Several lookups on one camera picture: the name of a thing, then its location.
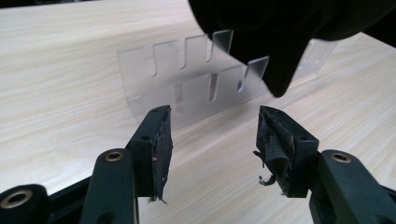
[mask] metal screw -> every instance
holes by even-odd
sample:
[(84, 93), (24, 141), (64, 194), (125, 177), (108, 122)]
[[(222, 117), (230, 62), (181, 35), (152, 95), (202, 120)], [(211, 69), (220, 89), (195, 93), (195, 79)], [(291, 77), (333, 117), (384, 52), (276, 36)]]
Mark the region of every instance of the metal screw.
[(352, 162), (352, 159), (350, 159), (347, 155), (341, 153), (332, 154), (332, 159), (340, 162)]
[(122, 159), (122, 157), (123, 157), (122, 152), (113, 151), (106, 155), (106, 160), (107, 161), (119, 161), (120, 159)]

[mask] table surface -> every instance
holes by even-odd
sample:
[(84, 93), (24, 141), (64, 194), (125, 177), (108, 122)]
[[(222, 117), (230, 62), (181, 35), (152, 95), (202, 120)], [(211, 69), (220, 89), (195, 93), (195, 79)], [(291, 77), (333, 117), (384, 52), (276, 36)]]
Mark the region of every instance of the table surface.
[[(96, 157), (136, 130), (116, 54), (198, 35), (187, 1), (113, 0), (0, 10), (0, 191), (48, 193), (91, 175)], [(173, 132), (164, 203), (139, 199), (141, 223), (310, 223), (307, 199), (281, 196), (252, 153), (260, 105), (287, 112), (319, 150), (357, 156), (396, 189), (396, 49), (363, 34), (322, 69)]]

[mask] black glove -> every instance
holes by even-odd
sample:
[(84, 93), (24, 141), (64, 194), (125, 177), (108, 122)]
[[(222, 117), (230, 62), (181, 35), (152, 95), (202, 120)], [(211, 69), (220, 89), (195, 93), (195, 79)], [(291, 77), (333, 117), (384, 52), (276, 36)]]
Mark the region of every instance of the black glove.
[(312, 38), (340, 40), (379, 21), (395, 0), (190, 0), (205, 33), (234, 30), (230, 54), (248, 63), (269, 55), (263, 80), (275, 97), (291, 82)]

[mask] wooden table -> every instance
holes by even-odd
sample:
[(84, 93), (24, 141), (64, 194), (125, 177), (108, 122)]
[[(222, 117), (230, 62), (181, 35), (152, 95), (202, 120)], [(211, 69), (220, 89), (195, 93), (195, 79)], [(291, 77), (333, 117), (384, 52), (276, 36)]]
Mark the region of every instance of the wooden table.
[[(187, 1), (112, 0), (0, 10), (0, 191), (38, 183), (49, 193), (91, 175), (103, 151), (137, 128), (116, 53), (198, 35)], [(287, 112), (319, 150), (357, 156), (396, 189), (396, 49), (366, 35), (341, 41), (316, 74), (276, 99), (264, 94), (173, 132), (163, 203), (140, 201), (141, 223), (310, 223), (255, 150), (260, 105)]]

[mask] transparent plastic sheet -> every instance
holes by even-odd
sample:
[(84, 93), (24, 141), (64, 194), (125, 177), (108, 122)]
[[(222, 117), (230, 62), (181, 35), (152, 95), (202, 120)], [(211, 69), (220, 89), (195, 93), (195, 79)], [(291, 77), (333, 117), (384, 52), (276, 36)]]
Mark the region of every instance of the transparent plastic sheet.
[[(269, 57), (240, 63), (228, 54), (232, 36), (232, 31), (220, 31), (213, 34), (213, 44), (198, 35), (183, 44), (173, 40), (119, 52), (124, 91), (136, 120), (140, 123), (151, 108), (170, 105), (175, 130), (268, 92), (262, 76)], [(311, 43), (296, 73), (318, 71), (335, 47), (330, 45)]]

